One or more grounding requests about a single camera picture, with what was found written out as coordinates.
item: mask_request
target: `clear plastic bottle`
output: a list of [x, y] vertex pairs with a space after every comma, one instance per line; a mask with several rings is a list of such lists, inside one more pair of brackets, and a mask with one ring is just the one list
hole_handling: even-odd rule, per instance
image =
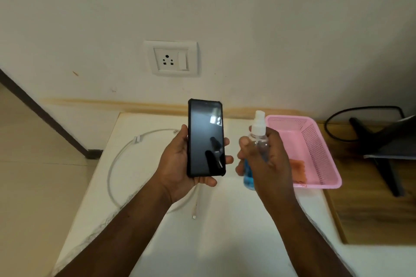
[[[263, 160], [267, 162], [269, 159], [269, 139], [266, 136], [265, 113], [263, 111], [256, 111], [248, 138], [255, 143]], [[254, 190], [253, 173], [247, 160], [244, 161], [244, 186]]]

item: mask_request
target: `smartphone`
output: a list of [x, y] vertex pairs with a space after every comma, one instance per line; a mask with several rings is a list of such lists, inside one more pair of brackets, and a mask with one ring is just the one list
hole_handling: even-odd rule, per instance
[[188, 101], [189, 177], [226, 174], [223, 105], [218, 101]]

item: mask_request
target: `tiled floor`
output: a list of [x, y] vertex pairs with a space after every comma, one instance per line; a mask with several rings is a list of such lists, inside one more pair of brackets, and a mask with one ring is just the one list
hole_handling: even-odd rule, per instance
[[97, 162], [0, 85], [0, 276], [49, 275]]

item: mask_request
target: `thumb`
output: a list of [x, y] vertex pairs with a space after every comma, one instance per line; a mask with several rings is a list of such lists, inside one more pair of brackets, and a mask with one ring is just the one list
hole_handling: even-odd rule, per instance
[[244, 158], [248, 161], [252, 171], [257, 172], [258, 170], [267, 168], [267, 163], [263, 160], [255, 144], [248, 137], [241, 137], [239, 143]]
[[180, 131], [176, 134], [176, 136], [172, 139], [170, 146], [174, 148], [175, 150], [182, 150], [184, 148], [184, 145], [187, 143], [187, 137], [188, 137], [188, 128], [185, 124], [182, 125], [180, 128]]

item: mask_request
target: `switch plate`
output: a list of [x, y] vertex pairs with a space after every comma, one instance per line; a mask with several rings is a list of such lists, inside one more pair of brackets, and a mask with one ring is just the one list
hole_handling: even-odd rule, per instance
[[143, 43], [152, 73], [160, 76], [198, 75], [198, 46], [193, 41], [149, 41]]

